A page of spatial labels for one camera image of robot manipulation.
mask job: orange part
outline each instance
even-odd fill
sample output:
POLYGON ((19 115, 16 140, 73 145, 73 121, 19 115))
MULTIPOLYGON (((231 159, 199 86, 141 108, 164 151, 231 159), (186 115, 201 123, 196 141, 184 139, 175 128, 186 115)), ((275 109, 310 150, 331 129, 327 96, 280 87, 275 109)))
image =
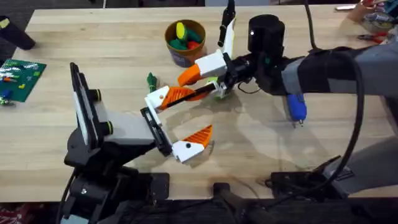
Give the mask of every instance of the orange part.
MULTIPOLYGON (((187 87, 170 87, 169 92, 167 93, 165 99, 163 100, 161 106, 159 107, 159 109, 161 110, 165 110, 167 108, 167 105, 171 102, 174 102, 176 100, 179 100, 181 98, 183 98, 184 96, 187 96, 189 94, 194 93, 195 90, 191 90, 190 88, 187 87)), ((205 96, 207 96, 208 93, 202 93, 201 95, 197 95, 193 98, 190 98, 187 101, 195 101, 195 100, 200 100, 202 98, 204 98, 205 96)))
POLYGON ((213 134, 213 125, 209 125, 195 134, 185 138, 183 141, 202 144, 207 147, 210 142, 211 134, 213 134))
POLYGON ((180 86, 192 85, 199 80, 201 80, 200 69, 197 64, 194 64, 179 76, 178 84, 180 86))

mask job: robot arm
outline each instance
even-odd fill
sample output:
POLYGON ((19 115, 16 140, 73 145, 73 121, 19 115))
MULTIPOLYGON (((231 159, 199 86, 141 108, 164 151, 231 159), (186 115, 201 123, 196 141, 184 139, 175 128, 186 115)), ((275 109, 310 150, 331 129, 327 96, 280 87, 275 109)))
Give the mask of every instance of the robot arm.
POLYGON ((359 65, 367 95, 397 96, 398 43, 363 49, 338 47, 306 57, 286 59, 282 65, 257 71, 259 87, 272 95, 299 93, 356 93, 356 78, 349 62, 335 53, 350 55, 359 65))

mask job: wooden tabletop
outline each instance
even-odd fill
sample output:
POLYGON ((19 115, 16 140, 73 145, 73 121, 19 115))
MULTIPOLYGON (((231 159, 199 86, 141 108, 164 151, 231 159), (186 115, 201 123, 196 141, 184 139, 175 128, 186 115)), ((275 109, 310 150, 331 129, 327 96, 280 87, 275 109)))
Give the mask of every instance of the wooden tabletop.
MULTIPOLYGON (((334 6, 311 6, 316 42, 323 49, 339 45, 363 47, 355 39, 361 28, 342 28, 346 14, 334 6)), ((69 63, 99 88, 109 110, 138 113, 145 107, 149 72, 162 83, 177 84, 183 71, 174 65, 164 41, 165 28, 193 19, 206 29, 208 52, 217 48, 223 7, 157 9, 37 10, 27 26, 37 41, 15 59, 46 63, 42 77, 25 103, 0 108, 0 202, 56 201, 72 169, 63 163, 67 139, 76 128, 69 63)), ((286 25, 285 55, 310 50, 303 6, 238 7, 234 54, 247 51, 248 20, 275 14, 286 25)), ((242 86, 255 90, 255 84, 242 86)), ((308 117, 294 129, 281 97, 264 92, 235 91, 224 101, 182 103, 160 114, 168 134, 181 139, 213 124, 213 149, 188 164, 164 158, 156 149, 129 163, 143 172, 168 172, 170 198, 207 198, 213 182, 229 182, 243 197, 272 197, 256 183, 274 171, 310 170, 344 153, 356 109, 354 95, 307 94, 308 117)), ((366 97, 357 150, 394 135, 387 109, 378 96, 366 97)), ((361 196, 397 196, 377 189, 361 196)))

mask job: white part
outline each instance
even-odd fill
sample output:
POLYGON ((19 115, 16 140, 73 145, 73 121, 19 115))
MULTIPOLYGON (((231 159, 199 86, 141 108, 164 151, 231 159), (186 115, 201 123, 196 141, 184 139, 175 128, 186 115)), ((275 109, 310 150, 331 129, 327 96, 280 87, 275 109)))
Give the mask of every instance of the white part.
POLYGON ((235 19, 236 17, 228 24, 228 27, 226 27, 226 34, 225 34, 224 47, 223 47, 223 53, 227 53, 230 58, 232 58, 232 53, 234 49, 235 19))
POLYGON ((113 134, 105 136, 104 141, 120 145, 145 145, 154 141, 148 124, 141 114, 108 111, 102 101, 95 103, 95 110, 100 122, 110 121, 113 126, 113 134))
POLYGON ((335 7, 336 11, 342 11, 342 10, 352 10, 355 8, 355 4, 349 5, 349 6, 337 6, 335 7))
POLYGON ((226 94, 225 94, 225 91, 226 91, 225 83, 222 82, 222 83, 218 84, 216 81, 211 81, 211 82, 207 83, 207 85, 209 85, 209 84, 213 84, 216 87, 216 89, 213 90, 210 93, 211 95, 220 97, 221 99, 226 96, 226 94))
POLYGON ((153 91, 152 93, 149 93, 147 95, 147 98, 150 101, 152 107, 155 109, 160 107, 169 91, 170 88, 168 86, 164 86, 156 91, 153 91))
POLYGON ((83 117, 83 112, 81 111, 80 104, 79 104, 79 98, 77 97, 77 93, 73 92, 73 100, 75 102, 75 109, 76 109, 76 114, 77 114, 77 120, 79 122, 80 130, 83 135, 83 140, 85 141, 85 144, 88 144, 88 133, 87 133, 87 127, 86 123, 83 117))
POLYGON ((169 143, 169 145, 173 145, 172 141, 170 140, 169 136, 167 135, 166 131, 164 130, 163 127, 160 127, 164 133, 164 136, 166 137, 167 142, 169 143))
POLYGON ((223 53, 217 49, 215 53, 195 60, 202 78, 218 77, 226 73, 226 64, 223 53))
POLYGON ((144 100, 145 100, 145 102, 147 103, 149 112, 150 112, 151 115, 154 117, 156 124, 159 125, 159 127, 161 127, 161 126, 162 126, 162 122, 160 122, 160 119, 159 119, 159 117, 157 116, 157 113, 156 113, 156 111, 155 111, 155 108, 152 106, 152 103, 150 103, 150 99, 148 99, 148 97, 145 97, 144 100))
POLYGON ((205 150, 202 144, 187 141, 178 141, 173 144, 173 155, 180 162, 185 162, 205 150))

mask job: cable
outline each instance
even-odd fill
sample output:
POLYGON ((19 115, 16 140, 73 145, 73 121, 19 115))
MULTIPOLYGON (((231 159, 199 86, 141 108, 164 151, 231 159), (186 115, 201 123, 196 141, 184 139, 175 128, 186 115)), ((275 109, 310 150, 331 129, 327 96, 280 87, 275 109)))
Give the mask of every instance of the cable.
POLYGON ((324 183, 322 183, 316 187, 313 187, 311 189, 304 190, 301 192, 297 192, 296 194, 289 195, 289 196, 282 198, 282 199, 280 199, 274 203, 271 203, 269 205, 265 205, 265 206, 263 206, 264 210, 268 210, 282 202, 285 202, 285 201, 295 198, 297 196, 306 195, 310 192, 320 190, 320 189, 324 188, 325 186, 327 186, 328 184, 331 184, 340 175, 341 171, 347 165, 348 160, 354 151, 354 147, 355 147, 356 141, 358 140, 359 132, 361 130, 361 126, 362 126, 362 122, 363 122, 363 113, 364 113, 365 94, 364 94, 362 72, 361 72, 361 69, 359 68, 358 64, 355 62, 355 60, 352 59, 349 55, 346 55, 341 52, 336 52, 335 54, 337 56, 342 57, 345 60, 349 61, 351 66, 354 68, 354 72, 356 75, 356 89, 357 89, 356 117, 355 117, 353 133, 351 135, 351 139, 349 140, 347 150, 344 153, 344 155, 343 155, 338 167, 335 169, 334 173, 326 181, 324 181, 324 183))
POLYGON ((258 90, 252 91, 252 92, 245 91, 245 90, 243 90, 243 89, 241 88, 242 83, 243 83, 243 82, 240 82, 240 83, 238 84, 238 89, 241 90, 242 92, 246 93, 246 94, 254 94, 254 93, 257 93, 258 91, 261 90, 261 89, 259 88, 258 90))
POLYGON ((212 202, 212 201, 213 200, 205 200, 205 201, 202 201, 202 202, 193 203, 191 205, 182 206, 182 207, 179 207, 179 208, 176 208, 176 209, 173 209, 173 210, 163 210, 163 211, 154 211, 154 212, 140 210, 140 211, 137 211, 137 212, 142 212, 142 213, 146 213, 146 214, 150 214, 150 215, 152 215, 152 214, 163 214, 163 213, 176 213, 176 212, 184 211, 185 209, 188 209, 188 208, 196 207, 196 206, 199 206, 199 205, 204 205, 204 204, 212 202))
POLYGON ((275 180, 272 181, 271 179, 267 179, 267 180, 264 181, 264 185, 266 187, 268 187, 269 189, 272 188, 272 183, 288 186, 288 187, 293 188, 295 190, 306 190, 303 187, 299 187, 299 186, 296 186, 294 184, 286 183, 286 182, 283 182, 283 181, 275 181, 275 180))
POLYGON ((310 11, 310 6, 308 5, 308 0, 304 0, 304 7, 305 7, 305 12, 307 13, 307 18, 308 18, 308 28, 310 29, 311 47, 313 50, 319 50, 319 48, 315 44, 315 38, 313 36, 312 16, 311 16, 311 11, 310 11))
POLYGON ((76 168, 74 168, 72 174, 69 177, 69 180, 68 180, 67 186, 65 187, 65 190, 63 190, 62 198, 61 198, 60 204, 58 206, 58 210, 57 210, 56 223, 58 223, 58 224, 61 223, 61 210, 62 210, 63 204, 65 203, 65 199, 67 198, 67 194, 68 194, 70 185, 72 184, 72 181, 74 180, 76 174, 77 174, 77 171, 76 171, 76 168))
POLYGON ((231 208, 229 207, 229 205, 225 202, 225 200, 223 198, 220 197, 219 201, 223 204, 223 207, 226 209, 226 213, 229 216, 229 218, 231 219, 233 224, 238 224, 238 221, 236 220, 234 213, 232 212, 231 208))

